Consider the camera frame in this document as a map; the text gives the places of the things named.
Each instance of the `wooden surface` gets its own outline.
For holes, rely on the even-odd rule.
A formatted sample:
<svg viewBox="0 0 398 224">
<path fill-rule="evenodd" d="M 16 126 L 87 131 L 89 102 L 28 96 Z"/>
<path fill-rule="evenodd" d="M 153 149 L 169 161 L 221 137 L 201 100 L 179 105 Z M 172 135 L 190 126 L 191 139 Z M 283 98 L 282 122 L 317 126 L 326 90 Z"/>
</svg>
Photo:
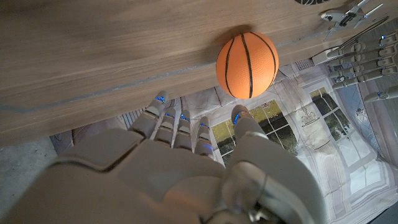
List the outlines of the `wooden surface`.
<svg viewBox="0 0 398 224">
<path fill-rule="evenodd" d="M 364 11 L 381 0 L 371 0 Z M 0 144 L 57 134 L 217 85 L 215 60 L 238 32 L 277 46 L 280 65 L 309 58 L 363 30 L 323 42 L 319 13 L 345 0 L 3 1 L 0 5 Z M 395 17 L 386 1 L 369 21 Z"/>
</svg>

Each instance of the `window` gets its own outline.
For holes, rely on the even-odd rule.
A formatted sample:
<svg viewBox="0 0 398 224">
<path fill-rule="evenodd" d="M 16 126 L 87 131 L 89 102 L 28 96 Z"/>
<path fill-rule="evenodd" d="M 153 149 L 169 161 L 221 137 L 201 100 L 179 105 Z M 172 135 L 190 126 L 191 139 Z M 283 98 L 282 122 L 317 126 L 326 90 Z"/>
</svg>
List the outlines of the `window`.
<svg viewBox="0 0 398 224">
<path fill-rule="evenodd" d="M 339 109 L 333 98 L 326 92 L 325 87 L 311 92 L 310 95 L 336 141 L 352 131 L 347 117 Z"/>
<path fill-rule="evenodd" d="M 250 110 L 269 140 L 297 156 L 297 140 L 275 100 Z"/>
<path fill-rule="evenodd" d="M 295 135 L 275 100 L 250 110 L 250 113 L 271 141 L 281 145 L 291 154 L 297 155 Z M 224 121 L 211 127 L 211 130 L 224 164 L 227 165 L 236 145 L 232 121 Z"/>
<path fill-rule="evenodd" d="M 211 127 L 218 149 L 223 158 L 224 164 L 228 163 L 231 153 L 235 148 L 235 133 L 232 121 L 229 119 Z"/>
</svg>

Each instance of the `robot finger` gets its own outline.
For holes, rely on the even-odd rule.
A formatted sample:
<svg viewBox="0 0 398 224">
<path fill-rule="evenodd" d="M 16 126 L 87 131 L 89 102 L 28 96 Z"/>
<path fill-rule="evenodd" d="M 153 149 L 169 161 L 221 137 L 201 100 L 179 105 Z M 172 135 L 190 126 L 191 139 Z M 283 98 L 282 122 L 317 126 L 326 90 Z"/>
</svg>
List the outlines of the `robot finger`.
<svg viewBox="0 0 398 224">
<path fill-rule="evenodd" d="M 385 69 L 379 69 L 379 70 L 375 70 L 375 71 L 371 71 L 371 72 L 366 72 L 366 73 L 363 73 L 362 75 L 358 75 L 354 78 L 345 79 L 342 82 L 335 83 L 332 86 L 332 88 L 334 90 L 337 90 L 339 88 L 343 88 L 346 86 L 356 85 L 358 83 L 367 82 L 367 81 L 370 81 L 373 79 L 381 78 L 384 75 L 386 75 L 387 71 L 388 70 L 385 70 Z"/>
<path fill-rule="evenodd" d="M 178 123 L 177 135 L 174 141 L 174 148 L 188 149 L 192 151 L 191 142 L 191 120 L 190 113 L 187 110 L 181 112 Z"/>
<path fill-rule="evenodd" d="M 210 141 L 209 119 L 207 117 L 202 117 L 200 120 L 195 154 L 214 159 L 213 147 Z"/>
<path fill-rule="evenodd" d="M 231 120 L 234 124 L 235 138 L 237 141 L 248 131 L 260 133 L 266 137 L 264 131 L 261 129 L 257 121 L 251 116 L 249 110 L 242 105 L 236 105 L 234 107 L 231 114 Z"/>
<path fill-rule="evenodd" d="M 392 98 L 397 98 L 397 97 L 398 97 L 398 85 L 390 87 L 383 91 L 379 91 L 377 93 L 371 93 L 365 97 L 364 101 L 367 103 L 367 102 L 372 102 L 372 101 L 376 101 L 376 100 L 386 100 L 386 99 L 392 99 Z"/>
<path fill-rule="evenodd" d="M 175 122 L 175 109 L 169 108 L 166 110 L 163 120 L 155 135 L 155 141 L 164 142 L 168 147 L 172 145 Z"/>
<path fill-rule="evenodd" d="M 132 124 L 129 131 L 135 131 L 145 138 L 150 138 L 154 132 L 159 116 L 163 112 L 168 97 L 166 91 L 158 93 L 147 109 L 137 118 L 136 122 Z"/>
</svg>

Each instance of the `white airplane model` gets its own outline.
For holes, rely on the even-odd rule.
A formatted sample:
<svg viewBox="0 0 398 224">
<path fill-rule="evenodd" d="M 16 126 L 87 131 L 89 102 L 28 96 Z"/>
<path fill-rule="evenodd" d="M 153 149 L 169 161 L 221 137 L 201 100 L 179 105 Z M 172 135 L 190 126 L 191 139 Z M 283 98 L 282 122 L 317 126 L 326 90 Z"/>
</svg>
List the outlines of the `white airplane model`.
<svg viewBox="0 0 398 224">
<path fill-rule="evenodd" d="M 382 5 L 378 5 L 378 7 L 375 7 L 372 9 L 370 12 L 363 14 L 363 13 L 357 13 L 358 10 L 360 10 L 366 3 L 368 3 L 369 0 L 362 0 L 358 5 L 354 6 L 352 9 L 350 9 L 348 12 L 344 13 L 341 11 L 336 11 L 336 10 L 329 10 L 327 12 L 324 12 L 321 15 L 321 18 L 326 21 L 333 21 L 336 22 L 335 25 L 330 29 L 328 35 L 326 36 L 325 40 L 332 36 L 338 29 L 341 29 L 342 27 L 346 27 L 347 24 L 355 24 L 354 29 L 357 28 L 360 24 L 364 22 L 366 18 L 370 14 L 372 14 L 374 11 L 379 9 Z"/>
</svg>

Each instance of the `gray floor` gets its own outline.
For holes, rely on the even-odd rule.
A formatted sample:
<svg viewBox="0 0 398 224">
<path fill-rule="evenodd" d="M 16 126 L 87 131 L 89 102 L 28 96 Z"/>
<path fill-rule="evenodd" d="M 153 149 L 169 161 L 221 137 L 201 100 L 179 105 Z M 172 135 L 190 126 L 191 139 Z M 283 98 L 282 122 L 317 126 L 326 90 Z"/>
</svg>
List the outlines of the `gray floor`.
<svg viewBox="0 0 398 224">
<path fill-rule="evenodd" d="M 0 217 L 56 156 L 50 138 L 0 148 Z"/>
<path fill-rule="evenodd" d="M 398 222 L 398 203 L 388 208 L 369 224 L 396 224 Z"/>
</svg>

